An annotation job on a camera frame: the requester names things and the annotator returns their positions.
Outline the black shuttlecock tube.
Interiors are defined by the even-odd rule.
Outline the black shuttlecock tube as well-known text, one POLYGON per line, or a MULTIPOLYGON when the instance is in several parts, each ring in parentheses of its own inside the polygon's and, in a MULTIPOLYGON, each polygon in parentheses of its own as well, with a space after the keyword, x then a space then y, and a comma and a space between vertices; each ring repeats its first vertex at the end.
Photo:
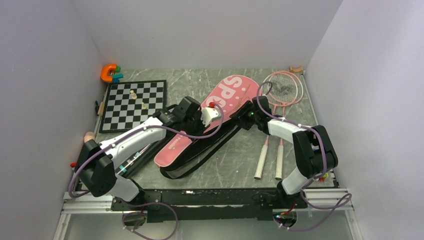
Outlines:
POLYGON ((137 171, 141 170, 146 164, 153 161, 154 157, 158 154, 160 149, 155 146, 146 146, 136 153, 132 154, 127 160, 119 164, 115 169, 118 176, 129 179, 137 171))

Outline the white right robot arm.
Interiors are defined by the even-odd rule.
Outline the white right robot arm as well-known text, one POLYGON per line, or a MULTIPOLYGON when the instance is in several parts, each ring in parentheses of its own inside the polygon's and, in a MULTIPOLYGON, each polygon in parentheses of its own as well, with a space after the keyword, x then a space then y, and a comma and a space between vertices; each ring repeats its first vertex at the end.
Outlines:
POLYGON ((327 130, 322 125, 306 126, 271 114, 268 99, 258 96, 246 101, 230 115, 239 127, 249 130, 253 125, 269 136, 293 145, 296 167, 280 181, 282 190, 275 194, 276 203, 287 208, 309 182, 337 167, 339 161, 327 130))

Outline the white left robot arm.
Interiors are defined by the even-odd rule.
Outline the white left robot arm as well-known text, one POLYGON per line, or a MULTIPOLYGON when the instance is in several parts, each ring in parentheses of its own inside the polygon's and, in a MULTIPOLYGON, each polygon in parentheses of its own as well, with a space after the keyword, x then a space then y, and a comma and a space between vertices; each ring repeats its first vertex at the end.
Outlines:
POLYGON ((195 140, 204 139, 204 131, 221 116, 222 108, 216 103, 201 107, 195 99, 186 96, 172 110, 163 108, 119 136, 100 143, 88 140, 79 154, 68 187, 69 196, 82 196, 74 192, 76 181, 81 180, 93 197, 112 195, 124 200, 129 209, 139 209, 144 203, 143 189, 133 180, 117 174, 119 165, 137 151, 165 139, 170 132, 195 140))

